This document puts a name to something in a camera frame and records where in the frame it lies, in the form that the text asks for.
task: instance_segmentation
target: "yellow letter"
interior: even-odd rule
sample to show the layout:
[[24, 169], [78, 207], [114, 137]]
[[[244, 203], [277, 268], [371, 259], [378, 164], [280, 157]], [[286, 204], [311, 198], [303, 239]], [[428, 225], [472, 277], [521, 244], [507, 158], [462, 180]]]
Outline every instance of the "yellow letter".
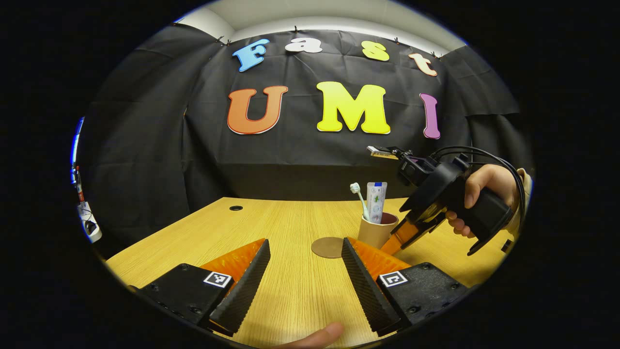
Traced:
[[345, 119], [349, 130], [354, 131], [365, 113], [361, 130], [368, 134], [389, 133], [383, 109], [383, 95], [386, 90], [376, 85], [364, 85], [357, 99], [353, 99], [341, 83], [326, 81], [318, 83], [317, 89], [323, 91], [323, 120], [316, 127], [319, 131], [338, 132], [342, 123], [338, 121], [338, 111]]
[[368, 58], [380, 61], [387, 61], [389, 59], [385, 46], [378, 42], [362, 41], [361, 46], [364, 48], [362, 53], [364, 53]]

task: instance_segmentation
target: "beige cup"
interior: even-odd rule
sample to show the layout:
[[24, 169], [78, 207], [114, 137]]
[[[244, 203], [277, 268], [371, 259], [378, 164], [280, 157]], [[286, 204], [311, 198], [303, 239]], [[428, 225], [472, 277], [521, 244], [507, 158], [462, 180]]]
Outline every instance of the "beige cup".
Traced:
[[381, 224], [368, 222], [361, 217], [360, 233], [357, 239], [375, 248], [383, 247], [390, 238], [390, 232], [398, 225], [398, 217], [393, 214], [383, 212]]

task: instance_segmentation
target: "table surface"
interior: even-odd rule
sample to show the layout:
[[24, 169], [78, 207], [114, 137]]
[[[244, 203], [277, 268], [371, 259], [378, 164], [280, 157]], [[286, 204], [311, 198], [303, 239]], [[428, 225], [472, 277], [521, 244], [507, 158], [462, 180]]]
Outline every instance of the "table surface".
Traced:
[[[403, 219], [405, 199], [388, 199], [384, 211]], [[242, 206], [231, 211], [231, 206]], [[222, 198], [156, 232], [107, 260], [125, 283], [138, 288], [180, 263], [201, 266], [260, 238], [269, 239], [271, 260], [254, 301], [233, 340], [258, 348], [292, 342], [341, 321], [345, 332], [329, 348], [377, 340], [341, 258], [315, 255], [311, 244], [322, 237], [357, 237], [357, 201], [266, 201]], [[430, 262], [471, 287], [484, 282], [501, 264], [507, 231], [467, 256], [476, 241], [456, 235], [446, 222], [406, 250], [395, 254], [416, 265]]]

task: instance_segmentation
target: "purple letter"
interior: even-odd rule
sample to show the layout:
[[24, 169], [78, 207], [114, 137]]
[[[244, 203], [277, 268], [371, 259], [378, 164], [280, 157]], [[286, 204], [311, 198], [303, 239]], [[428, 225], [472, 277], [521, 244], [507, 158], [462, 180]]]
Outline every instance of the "purple letter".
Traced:
[[426, 138], [439, 139], [439, 130], [437, 129], [437, 111], [435, 110], [435, 106], [437, 105], [437, 100], [425, 93], [420, 93], [420, 98], [422, 102], [424, 102], [424, 111], [426, 113], [427, 126], [424, 129], [424, 136]]

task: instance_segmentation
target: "sleeve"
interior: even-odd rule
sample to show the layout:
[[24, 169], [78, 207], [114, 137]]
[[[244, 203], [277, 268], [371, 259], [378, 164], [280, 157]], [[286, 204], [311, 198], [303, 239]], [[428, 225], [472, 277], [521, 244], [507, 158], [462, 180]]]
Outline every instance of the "sleeve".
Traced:
[[529, 207], [529, 198], [532, 193], [533, 181], [532, 177], [528, 175], [524, 169], [520, 168], [516, 171], [519, 176], [521, 176], [521, 180], [523, 182], [523, 191], [525, 192], [525, 212], [520, 212], [520, 209], [517, 208], [515, 214], [513, 214], [510, 222], [504, 227], [509, 233], [511, 233], [515, 238], [518, 237], [519, 232], [519, 220], [522, 214], [527, 214]]

